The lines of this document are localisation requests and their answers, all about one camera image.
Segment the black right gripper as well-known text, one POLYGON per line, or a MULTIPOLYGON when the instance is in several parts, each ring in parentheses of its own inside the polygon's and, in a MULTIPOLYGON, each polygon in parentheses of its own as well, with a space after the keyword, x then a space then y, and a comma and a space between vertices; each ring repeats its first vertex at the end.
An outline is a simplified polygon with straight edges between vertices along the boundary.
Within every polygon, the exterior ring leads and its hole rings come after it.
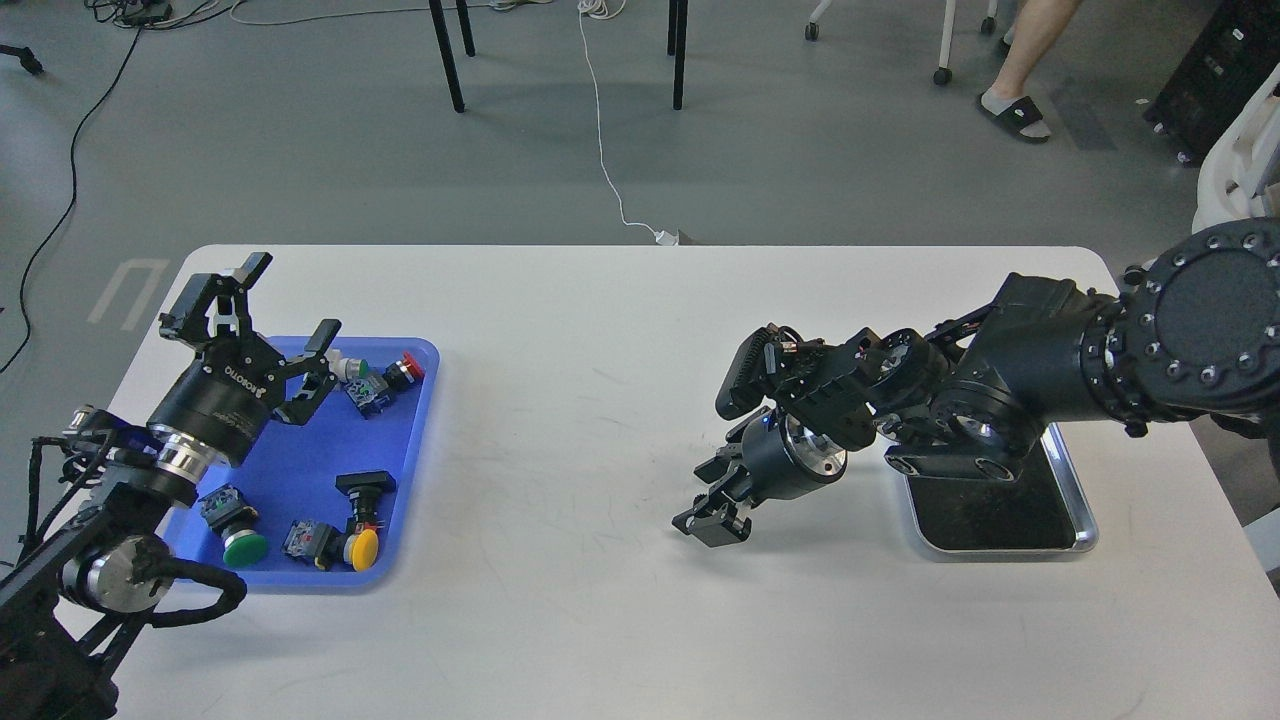
POLYGON ((709 486, 672 527, 714 548, 745 542, 753 520, 742 503, 792 500, 844 477, 849 452, 787 413, 754 413, 726 434, 726 445, 694 468, 709 486))

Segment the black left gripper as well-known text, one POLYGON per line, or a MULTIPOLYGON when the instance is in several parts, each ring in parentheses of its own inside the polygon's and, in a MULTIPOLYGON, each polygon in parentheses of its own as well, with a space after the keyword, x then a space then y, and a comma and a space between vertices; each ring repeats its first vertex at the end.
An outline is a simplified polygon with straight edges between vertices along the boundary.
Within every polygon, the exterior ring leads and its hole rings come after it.
POLYGON ((195 274, 159 315, 164 340, 200 352, 147 428, 188 436, 233 468, 243 464, 269 421, 307 424, 337 386, 326 352, 340 320, 321 320, 301 354, 289 359, 252 334, 248 292, 271 261, 270 252, 252 252, 238 268, 195 274))

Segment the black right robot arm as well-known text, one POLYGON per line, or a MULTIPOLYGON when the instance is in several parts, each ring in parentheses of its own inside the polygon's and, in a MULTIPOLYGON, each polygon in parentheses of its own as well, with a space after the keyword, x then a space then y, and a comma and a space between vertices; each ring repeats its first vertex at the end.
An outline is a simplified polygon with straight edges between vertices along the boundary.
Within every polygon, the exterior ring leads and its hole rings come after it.
POLYGON ((841 345, 755 329, 716 396, 733 423, 695 468, 673 528, 744 542, 744 509, 840 479, 879 437, 914 480, 1015 486, 1051 424, 1108 419, 1132 437, 1208 416, 1277 455, 1277 220, 1226 222, 1132 269, 1117 297, 1012 273, 931 333, 863 329, 841 345))

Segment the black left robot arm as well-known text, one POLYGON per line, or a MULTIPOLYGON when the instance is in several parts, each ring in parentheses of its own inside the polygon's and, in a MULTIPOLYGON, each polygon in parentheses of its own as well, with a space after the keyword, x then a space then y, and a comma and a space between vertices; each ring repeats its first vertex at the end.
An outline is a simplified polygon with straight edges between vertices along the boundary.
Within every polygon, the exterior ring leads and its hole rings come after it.
POLYGON ((192 275, 159 318, 161 337, 195 359, 143 425, 83 407, 54 439, 73 491, 97 486, 61 528, 32 530, 3 580, 5 719, 109 719, 113 674, 143 628, 209 623, 244 600, 239 575, 178 559, 157 527, 195 505, 212 465, 239 466, 271 420, 303 425, 335 386, 325 354, 337 319, 293 357, 253 329, 248 293, 271 259, 192 275))

